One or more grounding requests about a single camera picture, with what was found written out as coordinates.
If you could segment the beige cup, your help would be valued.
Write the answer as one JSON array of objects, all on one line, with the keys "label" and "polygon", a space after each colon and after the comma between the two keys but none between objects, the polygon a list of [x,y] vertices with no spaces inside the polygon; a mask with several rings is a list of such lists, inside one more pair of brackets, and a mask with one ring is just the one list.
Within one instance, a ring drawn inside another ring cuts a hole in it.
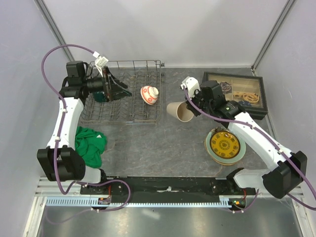
[{"label": "beige cup", "polygon": [[186,102],[172,102],[166,107],[167,113],[181,122],[189,122],[194,117],[193,112],[187,109]]}]

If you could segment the yellow patterned plate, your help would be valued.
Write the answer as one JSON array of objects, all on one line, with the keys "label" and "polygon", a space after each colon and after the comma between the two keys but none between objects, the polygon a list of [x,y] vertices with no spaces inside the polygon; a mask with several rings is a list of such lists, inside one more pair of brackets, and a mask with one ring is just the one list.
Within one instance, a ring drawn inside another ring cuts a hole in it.
[{"label": "yellow patterned plate", "polygon": [[214,132],[207,144],[215,155],[223,159],[232,159],[241,150],[239,139],[228,131]]}]

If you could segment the green flower plate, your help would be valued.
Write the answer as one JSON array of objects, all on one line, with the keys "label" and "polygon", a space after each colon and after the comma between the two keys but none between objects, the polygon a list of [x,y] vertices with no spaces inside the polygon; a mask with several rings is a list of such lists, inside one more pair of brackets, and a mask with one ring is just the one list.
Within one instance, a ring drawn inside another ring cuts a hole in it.
[{"label": "green flower plate", "polygon": [[[215,129],[211,130],[211,131],[208,133],[208,135],[206,136],[206,138],[208,138],[208,139],[210,140],[211,135],[212,135],[214,132],[217,132],[217,131],[228,131],[228,132],[232,133],[231,131],[229,131],[228,129],[226,129],[226,128],[224,128],[224,127],[217,127],[217,128],[215,128]],[[239,139],[240,144],[241,144],[240,153],[239,153],[236,157],[244,157],[245,152],[246,152],[246,144],[245,144],[245,142],[244,142],[241,138],[239,138],[237,135],[235,135],[235,136]]]}]

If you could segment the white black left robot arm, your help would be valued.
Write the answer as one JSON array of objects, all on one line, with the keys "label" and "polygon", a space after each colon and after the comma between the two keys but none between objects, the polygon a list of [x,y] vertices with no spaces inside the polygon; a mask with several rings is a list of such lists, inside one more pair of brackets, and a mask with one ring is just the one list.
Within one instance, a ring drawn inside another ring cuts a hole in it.
[{"label": "white black left robot arm", "polygon": [[67,76],[59,91],[59,113],[53,134],[46,148],[37,151],[37,159],[49,181],[81,181],[91,183],[97,194],[108,190],[108,181],[103,179],[104,171],[88,167],[81,155],[75,151],[75,134],[86,99],[99,92],[106,101],[131,96],[128,86],[115,78],[108,67],[103,76],[91,78],[88,64],[72,61],[66,64]]}]

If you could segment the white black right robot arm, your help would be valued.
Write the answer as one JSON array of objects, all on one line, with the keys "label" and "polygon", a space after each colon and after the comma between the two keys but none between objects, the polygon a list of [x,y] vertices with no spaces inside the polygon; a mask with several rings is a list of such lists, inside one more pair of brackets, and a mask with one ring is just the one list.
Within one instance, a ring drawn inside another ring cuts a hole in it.
[{"label": "white black right robot arm", "polygon": [[157,125],[112,125],[104,157],[106,171],[124,176],[206,176],[237,174],[226,182],[227,191],[243,188],[265,192],[263,176],[289,161],[292,151],[265,132],[247,113],[229,123],[229,130],[248,144],[245,156],[236,164],[223,166],[206,150],[204,141],[216,118],[202,113],[188,122],[164,112]]}]

